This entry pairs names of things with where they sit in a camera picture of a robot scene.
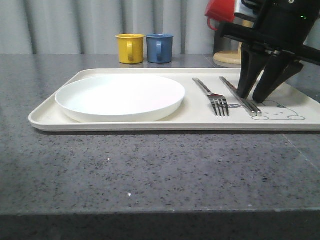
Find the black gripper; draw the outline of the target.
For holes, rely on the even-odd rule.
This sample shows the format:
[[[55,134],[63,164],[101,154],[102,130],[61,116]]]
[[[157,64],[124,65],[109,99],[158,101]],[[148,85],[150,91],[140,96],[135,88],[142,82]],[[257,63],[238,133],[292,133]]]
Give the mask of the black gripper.
[[[222,22],[218,35],[243,43],[237,94],[247,99],[264,69],[253,93],[253,100],[262,103],[303,69],[304,65],[294,56],[319,65],[320,51],[304,45],[319,16],[318,0],[266,0],[252,28]],[[294,56],[282,53],[270,57],[271,50]]]

